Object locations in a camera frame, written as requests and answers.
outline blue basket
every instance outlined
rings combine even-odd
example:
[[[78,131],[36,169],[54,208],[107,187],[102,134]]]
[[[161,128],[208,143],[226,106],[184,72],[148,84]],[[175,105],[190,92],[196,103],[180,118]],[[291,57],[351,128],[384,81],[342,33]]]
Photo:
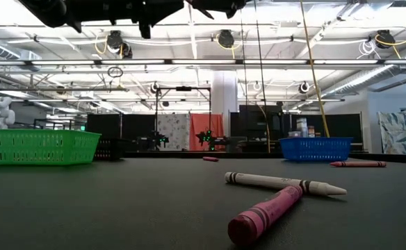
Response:
[[[352,138],[295,137],[280,140],[284,158],[294,161],[347,160]]]

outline table surface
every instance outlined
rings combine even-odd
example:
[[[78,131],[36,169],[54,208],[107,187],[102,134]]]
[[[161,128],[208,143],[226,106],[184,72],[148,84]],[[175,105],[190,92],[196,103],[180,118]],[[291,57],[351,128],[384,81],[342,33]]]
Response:
[[[73,167],[0,167],[2,249],[237,249],[227,225],[275,191],[225,172],[325,181],[249,249],[406,249],[406,164],[333,168],[281,159],[125,159]]]

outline orange curtain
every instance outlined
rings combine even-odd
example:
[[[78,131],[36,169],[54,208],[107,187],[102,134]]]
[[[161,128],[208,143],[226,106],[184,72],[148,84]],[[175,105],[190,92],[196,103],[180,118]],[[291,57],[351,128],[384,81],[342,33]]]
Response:
[[[197,135],[200,132],[209,130],[209,114],[190,114],[189,130],[189,150],[190,151],[208,151],[208,142],[203,142],[203,146],[198,142]],[[222,115],[211,115],[212,136],[224,136]]]

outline curtain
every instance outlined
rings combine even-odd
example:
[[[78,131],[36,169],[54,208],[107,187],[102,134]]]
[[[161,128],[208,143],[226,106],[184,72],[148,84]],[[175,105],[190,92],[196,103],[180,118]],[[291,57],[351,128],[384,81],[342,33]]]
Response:
[[[406,111],[377,113],[383,153],[406,154]]]
[[[209,130],[209,114],[190,114],[189,147],[191,151],[208,151],[208,142],[203,142],[203,146],[197,138],[198,133]],[[215,137],[224,136],[222,115],[211,115],[211,130]]]
[[[189,114],[158,116],[158,131],[169,138],[166,147],[161,143],[161,151],[189,150]]]

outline white sculpture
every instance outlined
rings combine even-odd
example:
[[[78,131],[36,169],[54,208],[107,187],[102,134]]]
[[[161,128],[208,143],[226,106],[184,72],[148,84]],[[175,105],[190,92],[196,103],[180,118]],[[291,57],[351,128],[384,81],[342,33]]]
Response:
[[[10,110],[10,97],[0,97],[0,128],[6,129],[15,123],[15,111]]]

